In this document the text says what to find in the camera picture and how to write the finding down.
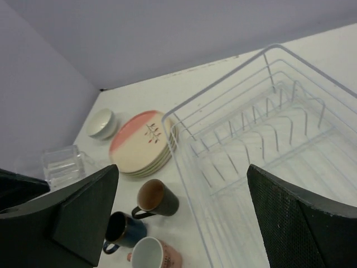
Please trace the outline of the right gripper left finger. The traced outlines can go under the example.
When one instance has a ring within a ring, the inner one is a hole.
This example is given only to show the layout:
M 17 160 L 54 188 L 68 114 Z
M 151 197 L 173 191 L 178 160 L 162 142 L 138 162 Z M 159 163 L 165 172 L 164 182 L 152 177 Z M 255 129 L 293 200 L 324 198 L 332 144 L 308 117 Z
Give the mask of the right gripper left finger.
M 118 180 L 109 165 L 1 210 L 1 266 L 97 267 Z

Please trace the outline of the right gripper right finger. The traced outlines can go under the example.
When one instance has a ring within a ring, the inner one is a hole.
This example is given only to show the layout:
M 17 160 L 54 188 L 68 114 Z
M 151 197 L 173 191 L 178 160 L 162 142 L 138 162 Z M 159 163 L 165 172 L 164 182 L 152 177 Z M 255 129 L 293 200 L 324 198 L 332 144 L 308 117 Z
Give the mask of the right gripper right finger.
M 356 267 L 356 207 L 253 164 L 247 180 L 270 267 Z

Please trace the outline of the blue mug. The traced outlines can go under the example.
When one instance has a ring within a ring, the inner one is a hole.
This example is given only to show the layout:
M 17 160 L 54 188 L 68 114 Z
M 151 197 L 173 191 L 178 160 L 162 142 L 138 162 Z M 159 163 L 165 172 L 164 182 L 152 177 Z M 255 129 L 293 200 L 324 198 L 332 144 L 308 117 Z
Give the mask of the blue mug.
M 120 247 L 133 248 L 146 236 L 147 227 L 141 220 L 134 219 L 123 212 L 115 212 L 109 218 L 103 252 L 110 255 Z

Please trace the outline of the clear glass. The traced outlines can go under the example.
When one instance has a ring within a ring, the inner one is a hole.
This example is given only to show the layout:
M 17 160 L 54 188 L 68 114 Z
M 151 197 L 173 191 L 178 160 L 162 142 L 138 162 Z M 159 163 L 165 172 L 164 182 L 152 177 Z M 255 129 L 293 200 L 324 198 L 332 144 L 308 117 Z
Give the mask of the clear glass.
M 48 149 L 42 153 L 45 181 L 57 190 L 85 177 L 84 163 L 77 145 Z

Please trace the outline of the pink mug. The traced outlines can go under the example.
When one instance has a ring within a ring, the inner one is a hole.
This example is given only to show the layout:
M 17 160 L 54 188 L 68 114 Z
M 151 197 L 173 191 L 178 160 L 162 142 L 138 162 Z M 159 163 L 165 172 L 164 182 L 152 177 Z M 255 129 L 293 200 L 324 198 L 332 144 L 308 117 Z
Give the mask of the pink mug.
M 145 237 L 137 242 L 127 255 L 131 267 L 178 268 L 182 267 L 181 254 L 168 243 L 155 237 Z

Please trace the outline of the black mug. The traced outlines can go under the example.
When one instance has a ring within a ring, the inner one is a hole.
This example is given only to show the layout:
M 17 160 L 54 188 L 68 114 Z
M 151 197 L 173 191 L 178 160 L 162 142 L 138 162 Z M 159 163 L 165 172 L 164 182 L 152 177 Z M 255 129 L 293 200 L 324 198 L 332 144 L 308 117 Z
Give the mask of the black mug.
M 178 197 L 162 181 L 152 179 L 138 191 L 137 206 L 132 210 L 132 217 L 172 216 L 178 211 L 179 205 Z

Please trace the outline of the white ceramic bowl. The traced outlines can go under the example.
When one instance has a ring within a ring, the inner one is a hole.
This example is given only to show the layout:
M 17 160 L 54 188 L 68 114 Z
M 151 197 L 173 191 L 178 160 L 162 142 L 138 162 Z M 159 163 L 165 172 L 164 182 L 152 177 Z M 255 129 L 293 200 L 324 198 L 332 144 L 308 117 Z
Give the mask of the white ceramic bowl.
M 95 140 L 105 140 L 114 134 L 118 121 L 114 112 L 108 108 L 101 109 L 90 119 L 86 134 Z

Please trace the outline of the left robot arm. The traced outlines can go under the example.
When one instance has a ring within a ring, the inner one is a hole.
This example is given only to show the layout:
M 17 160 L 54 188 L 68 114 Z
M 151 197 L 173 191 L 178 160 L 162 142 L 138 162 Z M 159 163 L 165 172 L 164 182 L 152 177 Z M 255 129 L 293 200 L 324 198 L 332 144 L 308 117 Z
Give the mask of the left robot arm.
M 41 179 L 1 169 L 1 210 L 23 204 L 50 191 Z

